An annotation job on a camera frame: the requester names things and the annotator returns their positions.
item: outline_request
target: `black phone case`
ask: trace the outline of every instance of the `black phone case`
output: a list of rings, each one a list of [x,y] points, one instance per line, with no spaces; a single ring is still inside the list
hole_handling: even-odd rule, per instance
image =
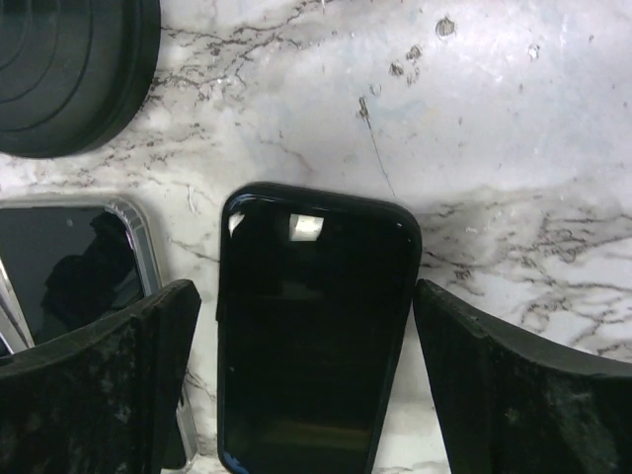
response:
[[[379,409],[375,414],[375,430],[371,437],[369,453],[366,458],[364,474],[370,474],[372,471],[373,463],[375,461],[375,454],[377,452],[378,442],[382,433],[384,424],[384,418],[386,416],[386,408],[388,406],[388,400],[393,385],[393,379],[395,376],[395,369],[399,361],[402,344],[404,341],[404,331],[406,328],[406,321],[411,308],[411,302],[413,298],[413,292],[415,289],[415,283],[419,273],[419,264],[422,256],[422,235],[419,227],[419,223],[411,214],[410,211],[404,207],[387,201],[378,199],[372,199],[367,197],[353,197],[346,196],[337,193],[324,192],[310,190],[306,188],[293,187],[288,185],[280,185],[274,183],[253,183],[246,185],[245,187],[237,190],[227,200],[222,209],[221,217],[221,249],[220,249],[220,263],[224,260],[224,252],[226,249],[227,239],[229,235],[225,231],[228,228],[228,217],[231,210],[239,202],[243,202],[255,198],[264,198],[266,200],[278,201],[282,203],[290,203],[295,205],[296,212],[305,211],[308,209],[320,209],[320,210],[333,210],[333,211],[345,211],[352,212],[359,215],[382,215],[385,217],[394,217],[402,221],[403,225],[407,227],[408,233],[413,239],[415,246],[415,255],[411,259],[410,269],[405,282],[404,300],[402,301],[402,307],[400,314],[396,315],[400,318],[395,337],[392,341],[392,352],[388,362],[388,369],[384,378],[384,384],[382,387],[382,393],[380,396]],[[217,354],[217,447],[218,456],[222,465],[229,472],[231,470],[229,464],[224,458],[224,379],[226,366],[224,363],[224,351],[225,351],[225,326],[222,325],[223,318],[225,317],[225,308],[223,301],[223,287],[225,283],[223,280],[222,266],[220,264],[219,271],[219,294],[217,298],[217,312],[216,320],[218,322],[218,354]]]

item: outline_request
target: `white marble countertop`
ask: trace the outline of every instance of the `white marble countertop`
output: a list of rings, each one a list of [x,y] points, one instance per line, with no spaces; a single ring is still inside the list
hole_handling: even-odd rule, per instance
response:
[[[422,277],[543,337],[632,360],[630,1],[163,10],[159,70],[134,122],[79,157],[0,155],[0,197],[114,192],[149,208],[168,279],[193,279],[203,299],[188,377],[197,474],[223,472],[219,211],[249,181],[400,202],[423,229]],[[375,472],[448,470],[411,319]]]

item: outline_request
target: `black round object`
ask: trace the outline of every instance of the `black round object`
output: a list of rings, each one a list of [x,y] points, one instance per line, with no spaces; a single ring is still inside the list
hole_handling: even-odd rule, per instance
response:
[[[160,0],[0,0],[0,152],[51,158],[114,138],[159,46]]]

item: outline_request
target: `smartphone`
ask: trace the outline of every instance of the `smartphone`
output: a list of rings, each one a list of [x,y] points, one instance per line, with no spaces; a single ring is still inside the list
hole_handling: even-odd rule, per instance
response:
[[[118,312],[162,286],[145,216],[117,197],[0,204],[0,263],[0,339],[10,354]],[[163,472],[188,470],[197,450],[183,387]]]
[[[253,184],[221,223],[218,451],[236,474],[369,474],[422,250],[404,208]]]

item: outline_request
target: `black screen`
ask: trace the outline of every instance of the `black screen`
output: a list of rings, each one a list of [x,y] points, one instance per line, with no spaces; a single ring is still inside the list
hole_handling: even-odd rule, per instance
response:
[[[36,344],[144,297],[128,231],[102,207],[0,209],[0,259]],[[174,419],[163,465],[185,463]]]
[[[224,227],[224,463],[240,474],[367,472],[418,238],[397,215],[256,198],[232,206]]]

